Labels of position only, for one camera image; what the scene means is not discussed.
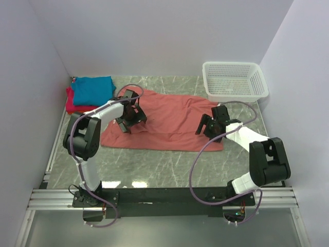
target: white plastic basket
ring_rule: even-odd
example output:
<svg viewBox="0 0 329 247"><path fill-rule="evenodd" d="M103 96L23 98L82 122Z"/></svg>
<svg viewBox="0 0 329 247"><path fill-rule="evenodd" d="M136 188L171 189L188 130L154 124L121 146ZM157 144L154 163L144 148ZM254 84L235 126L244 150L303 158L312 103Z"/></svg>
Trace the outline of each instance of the white plastic basket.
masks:
<svg viewBox="0 0 329 247"><path fill-rule="evenodd" d="M255 63L206 62L202 74L210 101L255 102L268 95L263 72Z"/></svg>

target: red cloth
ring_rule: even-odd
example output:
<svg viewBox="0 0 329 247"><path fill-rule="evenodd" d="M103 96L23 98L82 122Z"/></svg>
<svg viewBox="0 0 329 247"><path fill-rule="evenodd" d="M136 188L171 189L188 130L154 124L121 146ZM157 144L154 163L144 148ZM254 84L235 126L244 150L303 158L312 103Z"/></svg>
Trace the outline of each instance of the red cloth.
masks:
<svg viewBox="0 0 329 247"><path fill-rule="evenodd" d="M128 87L140 94L140 89ZM144 90L140 106L148 120L123 133L113 120L101 135L101 145L112 148L200 151L209 141L203 133L195 135L202 114L211 115L217 103L191 95L163 95ZM219 151L223 143L212 143L205 151Z"/></svg>
<svg viewBox="0 0 329 247"><path fill-rule="evenodd" d="M66 89L66 95L67 102L65 104L65 108L68 114L72 114L73 112L88 112L97 108L91 105L73 105L74 91L71 87Z"/></svg>

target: blue towel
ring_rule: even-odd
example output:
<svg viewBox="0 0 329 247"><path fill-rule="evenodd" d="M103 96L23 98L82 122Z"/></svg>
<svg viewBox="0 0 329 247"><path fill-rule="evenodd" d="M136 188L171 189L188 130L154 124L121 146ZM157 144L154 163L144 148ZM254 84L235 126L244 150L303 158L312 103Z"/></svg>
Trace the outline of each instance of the blue towel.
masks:
<svg viewBox="0 0 329 247"><path fill-rule="evenodd" d="M71 83L74 91L73 105L101 106L113 97L116 87L113 85L111 76L107 77L76 77Z"/></svg>

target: wall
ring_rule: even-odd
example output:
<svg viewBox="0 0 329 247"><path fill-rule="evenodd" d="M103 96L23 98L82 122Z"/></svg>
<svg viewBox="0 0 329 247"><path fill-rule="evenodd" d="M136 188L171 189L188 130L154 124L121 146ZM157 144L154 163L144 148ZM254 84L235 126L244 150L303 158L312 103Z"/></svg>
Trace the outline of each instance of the wall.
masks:
<svg viewBox="0 0 329 247"><path fill-rule="evenodd" d="M42 181L68 74L26 0L0 3L0 239L14 246Z"/></svg>
<svg viewBox="0 0 329 247"><path fill-rule="evenodd" d="M201 75L260 63L293 0L30 0L70 75Z"/></svg>
<svg viewBox="0 0 329 247"><path fill-rule="evenodd" d="M295 0L261 62L270 98L261 103L271 136L284 140L312 246L328 246L329 2Z"/></svg>

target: pink cloth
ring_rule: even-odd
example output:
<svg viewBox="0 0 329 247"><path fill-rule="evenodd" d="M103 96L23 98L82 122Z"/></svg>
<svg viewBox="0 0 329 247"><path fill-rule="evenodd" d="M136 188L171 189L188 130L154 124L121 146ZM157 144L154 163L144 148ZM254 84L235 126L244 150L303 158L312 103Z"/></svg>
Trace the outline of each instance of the pink cloth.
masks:
<svg viewBox="0 0 329 247"><path fill-rule="evenodd" d="M137 87L128 87L141 93ZM101 135L101 145L112 148L200 151L209 141L202 133L195 135L202 114L211 115L217 103L191 95L163 95L144 90L140 106L148 120L123 133L114 121ZM223 150L223 143L212 143L205 151Z"/></svg>
<svg viewBox="0 0 329 247"><path fill-rule="evenodd" d="M88 112L97 108L91 105L73 105L74 91L71 87L66 89L66 95L67 102L65 104L65 108L68 114L72 114L73 112Z"/></svg>

